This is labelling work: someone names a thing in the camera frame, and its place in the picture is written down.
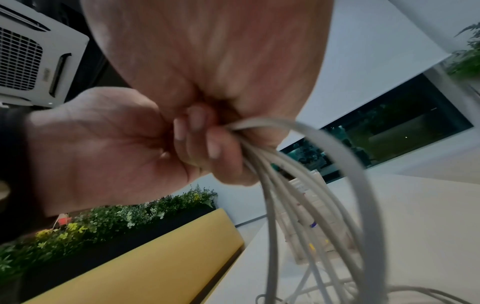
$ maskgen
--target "yellow flower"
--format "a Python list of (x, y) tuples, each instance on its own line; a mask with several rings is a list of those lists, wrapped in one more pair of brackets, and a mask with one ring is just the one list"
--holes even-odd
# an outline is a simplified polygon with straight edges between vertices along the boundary
[(58, 239), (66, 239), (68, 235), (69, 235), (68, 232), (62, 233), (58, 236)]
[(68, 231), (75, 231), (79, 228), (79, 225), (77, 223), (69, 223), (67, 226), (66, 226), (66, 229)]
[(51, 232), (52, 232), (51, 229), (44, 229), (44, 230), (40, 230), (39, 232), (37, 232), (37, 233), (35, 234), (35, 236), (36, 236), (37, 238), (41, 238), (41, 237), (44, 237), (44, 236), (46, 236), (46, 235), (49, 235)]

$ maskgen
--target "hand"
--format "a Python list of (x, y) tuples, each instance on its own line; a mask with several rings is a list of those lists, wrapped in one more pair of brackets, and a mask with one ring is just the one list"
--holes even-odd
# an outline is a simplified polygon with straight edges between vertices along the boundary
[[(297, 116), (320, 70), (332, 0), (110, 0), (82, 6), (121, 76), (158, 104), (165, 121), (176, 118), (180, 159), (198, 167), (198, 176), (211, 171), (222, 182), (246, 185), (255, 180), (242, 165), (240, 146), (219, 124)], [(272, 147), (287, 135), (270, 129), (246, 134)]]
[(33, 181), (46, 215), (161, 198), (199, 176), (172, 149), (171, 123), (133, 89), (95, 88), (30, 114)]

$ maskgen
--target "yellow board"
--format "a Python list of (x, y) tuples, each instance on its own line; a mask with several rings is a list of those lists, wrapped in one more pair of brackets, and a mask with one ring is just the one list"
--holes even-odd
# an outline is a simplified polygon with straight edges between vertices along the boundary
[(243, 244), (218, 209), (27, 303), (188, 304)]

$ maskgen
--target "window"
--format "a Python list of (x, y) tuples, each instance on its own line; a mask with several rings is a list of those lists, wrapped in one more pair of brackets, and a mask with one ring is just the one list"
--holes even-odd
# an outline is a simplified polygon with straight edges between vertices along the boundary
[[(470, 127), (471, 123), (450, 101), (424, 75), (419, 75), (323, 130), (342, 141), (370, 168)], [(318, 170), (327, 183), (342, 177), (325, 153), (306, 139), (281, 151), (309, 170)]]

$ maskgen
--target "bundle of cables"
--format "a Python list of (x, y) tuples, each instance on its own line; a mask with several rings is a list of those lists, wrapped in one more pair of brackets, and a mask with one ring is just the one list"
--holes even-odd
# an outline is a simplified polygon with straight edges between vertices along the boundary
[[(335, 162), (344, 176), (349, 179), (356, 195), (362, 230), (360, 230), (345, 207), (329, 188), (312, 178), (312, 175), (306, 168), (275, 149), (251, 144), (241, 133), (236, 132), (243, 149), (243, 161), (258, 176), (266, 206), (269, 236), (267, 289), (265, 294), (257, 297), (257, 301), (260, 297), (264, 297), (265, 304), (273, 304), (276, 301), (288, 303), (290, 300), (296, 299), (300, 294), (318, 289), (323, 296), (324, 302), (333, 304), (332, 297), (327, 290), (327, 287), (331, 286), (341, 304), (351, 302), (381, 304), (386, 301), (387, 293), (394, 291), (421, 292), (445, 304), (453, 304), (450, 299), (463, 304), (470, 304), (465, 300), (435, 289), (414, 286), (387, 286), (386, 250), (380, 209), (361, 163), (348, 148), (328, 133), (299, 122), (273, 118), (252, 118), (228, 125), (231, 131), (262, 127), (281, 128), (301, 133)], [(352, 253), (346, 244), (337, 237), (324, 216), (287, 179), (276, 172), (272, 168), (272, 164), (298, 178), (325, 203), (332, 214), (339, 214), (339, 220), (345, 222), (353, 244), (359, 252), (360, 263), (353, 259)], [(280, 204), (288, 214), (289, 221), (298, 235), (299, 243), (308, 260), (309, 269), (316, 281), (315, 287), (297, 290), (285, 300), (276, 297), (279, 276), (276, 204)], [(311, 215), (319, 229), (322, 229), (349, 270), (351, 278), (339, 279), (327, 253), (323, 250), (324, 247), (321, 240), (312, 232), (310, 223), (307, 222), (304, 214), (299, 210), (299, 205)], [(315, 250), (311, 250), (309, 244), (312, 244)], [(321, 261), (324, 270), (328, 274), (329, 282), (322, 280), (316, 265), (317, 258)]]

